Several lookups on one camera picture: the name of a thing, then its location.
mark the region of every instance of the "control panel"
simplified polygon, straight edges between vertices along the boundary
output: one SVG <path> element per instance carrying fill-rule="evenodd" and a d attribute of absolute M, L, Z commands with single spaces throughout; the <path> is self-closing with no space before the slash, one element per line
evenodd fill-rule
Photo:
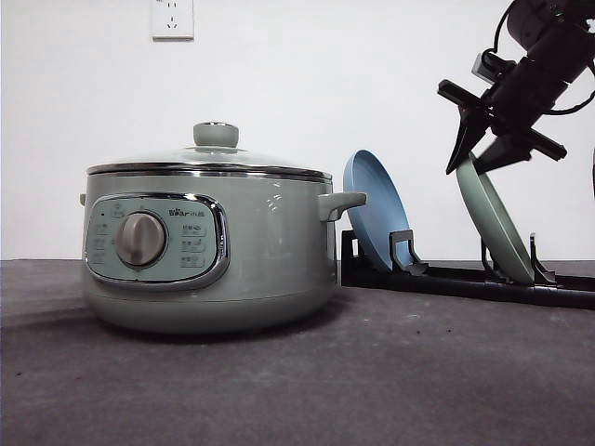
<path fill-rule="evenodd" d="M 225 214 L 194 194 L 104 197 L 91 210 L 85 258 L 105 282 L 205 286 L 229 263 Z"/>

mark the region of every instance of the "wall outlet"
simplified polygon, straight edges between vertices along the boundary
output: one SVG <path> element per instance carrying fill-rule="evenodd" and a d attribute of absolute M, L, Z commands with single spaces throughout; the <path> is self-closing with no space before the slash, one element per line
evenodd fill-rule
<path fill-rule="evenodd" d="M 193 0 L 151 0 L 153 40 L 194 38 Z"/>

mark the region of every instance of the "plate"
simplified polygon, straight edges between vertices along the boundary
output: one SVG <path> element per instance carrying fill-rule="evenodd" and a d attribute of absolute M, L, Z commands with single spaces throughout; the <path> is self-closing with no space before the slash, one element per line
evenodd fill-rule
<path fill-rule="evenodd" d="M 347 211 L 353 232 L 372 264 L 380 271 L 392 271 L 389 234 L 408 230 L 409 222 L 389 174 L 370 151 L 357 151 L 345 166 L 343 190 L 367 194 L 365 206 Z M 407 242 L 397 243 L 397 257 L 404 265 L 413 263 Z"/>
<path fill-rule="evenodd" d="M 475 228 L 507 276 L 518 283 L 533 284 L 531 257 L 519 232 L 492 181 L 486 174 L 477 174 L 473 161 L 475 157 L 471 154 L 456 170 L 456 179 Z"/>

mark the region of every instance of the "green plate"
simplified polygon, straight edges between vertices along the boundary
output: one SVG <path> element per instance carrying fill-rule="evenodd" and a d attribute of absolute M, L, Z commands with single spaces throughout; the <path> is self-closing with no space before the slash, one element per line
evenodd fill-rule
<path fill-rule="evenodd" d="M 456 170 L 458 187 L 475 228 L 482 236 L 490 255 L 512 280 L 524 284 L 535 282 L 531 258 L 522 244 L 519 232 L 486 174 L 478 175 L 471 154 Z"/>

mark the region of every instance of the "blue plate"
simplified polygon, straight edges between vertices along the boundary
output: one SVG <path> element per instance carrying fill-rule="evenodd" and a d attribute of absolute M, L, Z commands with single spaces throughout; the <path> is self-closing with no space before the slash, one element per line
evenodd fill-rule
<path fill-rule="evenodd" d="M 343 174 L 345 192 L 365 192 L 365 206 L 347 211 L 353 231 L 367 257 L 381 271 L 392 271 L 389 234 L 408 230 L 409 222 L 401 198 L 382 163 L 369 151 L 357 151 L 347 161 Z M 407 242 L 397 244 L 397 257 L 413 263 Z"/>

